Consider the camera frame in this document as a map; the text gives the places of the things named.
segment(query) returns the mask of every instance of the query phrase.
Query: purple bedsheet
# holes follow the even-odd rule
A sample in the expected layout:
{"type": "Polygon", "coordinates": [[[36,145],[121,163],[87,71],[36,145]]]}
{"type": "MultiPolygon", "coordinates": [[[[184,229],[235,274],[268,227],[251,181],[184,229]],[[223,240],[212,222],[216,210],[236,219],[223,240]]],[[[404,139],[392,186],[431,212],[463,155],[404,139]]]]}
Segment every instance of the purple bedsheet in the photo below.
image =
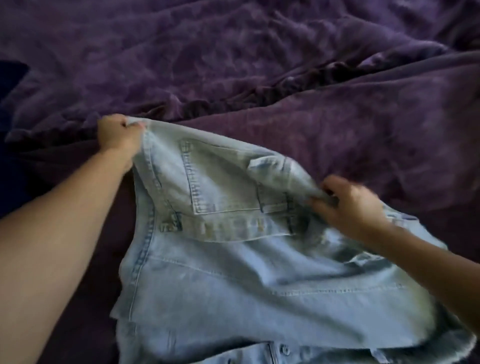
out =
{"type": "MultiPolygon", "coordinates": [[[[37,193],[95,151],[99,115],[147,115],[363,182],[480,261],[478,1],[9,0],[0,45],[32,67],[6,106],[37,193]]],[[[118,359],[131,187],[41,363],[118,359]]]]}

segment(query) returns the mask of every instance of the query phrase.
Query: dark blue pillow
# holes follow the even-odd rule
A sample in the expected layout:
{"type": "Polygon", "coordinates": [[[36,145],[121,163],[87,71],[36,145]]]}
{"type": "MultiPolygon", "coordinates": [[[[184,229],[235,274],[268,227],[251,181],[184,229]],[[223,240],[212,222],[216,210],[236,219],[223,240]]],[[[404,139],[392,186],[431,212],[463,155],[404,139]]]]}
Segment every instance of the dark blue pillow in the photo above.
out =
{"type": "MultiPolygon", "coordinates": [[[[0,61],[0,102],[28,71],[21,63],[0,61]]],[[[0,218],[19,208],[31,197],[26,192],[26,177],[6,150],[3,140],[10,129],[10,117],[0,108],[0,218]]]]}

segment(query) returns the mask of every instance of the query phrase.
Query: metal button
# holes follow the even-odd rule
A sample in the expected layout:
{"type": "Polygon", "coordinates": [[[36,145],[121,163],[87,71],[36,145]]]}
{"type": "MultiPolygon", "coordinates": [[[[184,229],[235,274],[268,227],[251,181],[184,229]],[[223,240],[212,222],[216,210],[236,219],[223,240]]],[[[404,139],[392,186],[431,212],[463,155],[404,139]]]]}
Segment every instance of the metal button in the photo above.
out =
{"type": "Polygon", "coordinates": [[[280,351],[282,352],[283,355],[289,356],[290,355],[290,349],[288,348],[287,345],[280,345],[280,351]]]}

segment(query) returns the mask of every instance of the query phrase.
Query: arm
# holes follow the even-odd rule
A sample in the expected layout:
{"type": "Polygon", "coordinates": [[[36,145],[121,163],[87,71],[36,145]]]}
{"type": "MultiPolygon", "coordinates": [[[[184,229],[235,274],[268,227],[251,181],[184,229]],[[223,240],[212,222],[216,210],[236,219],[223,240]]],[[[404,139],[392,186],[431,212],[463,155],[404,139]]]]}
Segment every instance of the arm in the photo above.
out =
{"type": "Polygon", "coordinates": [[[476,335],[480,335],[480,264],[443,250],[390,223],[380,199],[364,186],[329,176],[323,187],[338,207],[312,200],[313,209],[344,235],[406,271],[476,335]]]}
{"type": "Polygon", "coordinates": [[[143,127],[98,123],[100,151],[47,194],[0,220],[0,363],[33,364],[90,261],[143,127]]]}

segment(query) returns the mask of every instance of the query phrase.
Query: hand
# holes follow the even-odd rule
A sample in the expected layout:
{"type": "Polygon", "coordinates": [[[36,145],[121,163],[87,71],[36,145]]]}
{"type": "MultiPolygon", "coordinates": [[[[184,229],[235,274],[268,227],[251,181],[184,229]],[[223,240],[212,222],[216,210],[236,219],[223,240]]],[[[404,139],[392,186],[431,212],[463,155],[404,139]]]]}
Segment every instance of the hand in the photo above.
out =
{"type": "Polygon", "coordinates": [[[312,209],[345,236],[368,245],[376,234],[392,226],[385,217],[383,203],[367,187],[331,175],[325,178],[322,188],[338,197],[338,207],[312,198],[312,209]]]}
{"type": "Polygon", "coordinates": [[[113,114],[104,116],[98,121],[98,143],[100,152],[114,150],[121,158],[125,158],[125,172],[132,168],[132,158],[142,145],[144,123],[134,123],[127,126],[124,115],[113,114]]]}

